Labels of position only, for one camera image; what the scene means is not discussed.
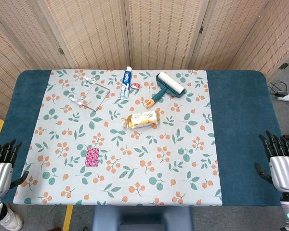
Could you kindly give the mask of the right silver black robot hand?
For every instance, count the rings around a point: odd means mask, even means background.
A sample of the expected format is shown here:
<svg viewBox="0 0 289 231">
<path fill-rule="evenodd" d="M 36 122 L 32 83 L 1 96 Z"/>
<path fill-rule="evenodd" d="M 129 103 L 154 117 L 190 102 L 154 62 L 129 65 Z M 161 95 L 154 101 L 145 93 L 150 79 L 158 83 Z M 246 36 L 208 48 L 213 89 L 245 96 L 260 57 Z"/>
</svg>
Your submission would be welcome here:
<svg viewBox="0 0 289 231">
<path fill-rule="evenodd" d="M 266 131 L 266 136 L 259 135 L 270 174 L 265 173 L 260 164 L 255 162 L 254 167 L 258 176 L 272 184 L 281 193 L 289 193 L 289 142 L 285 137 Z"/>
</svg>

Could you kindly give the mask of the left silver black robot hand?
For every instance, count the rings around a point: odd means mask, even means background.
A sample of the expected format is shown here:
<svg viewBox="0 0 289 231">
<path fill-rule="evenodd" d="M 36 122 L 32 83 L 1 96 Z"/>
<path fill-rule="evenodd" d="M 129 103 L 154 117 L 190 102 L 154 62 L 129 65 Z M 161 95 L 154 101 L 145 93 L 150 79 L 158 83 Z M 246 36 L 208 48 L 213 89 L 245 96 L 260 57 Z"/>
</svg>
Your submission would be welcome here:
<svg viewBox="0 0 289 231">
<path fill-rule="evenodd" d="M 22 184 L 28 177 L 29 172 L 25 171 L 21 178 L 12 181 L 13 167 L 17 154 L 22 143 L 15 144 L 16 140 L 0 145 L 0 198 L 10 189 Z"/>
</svg>

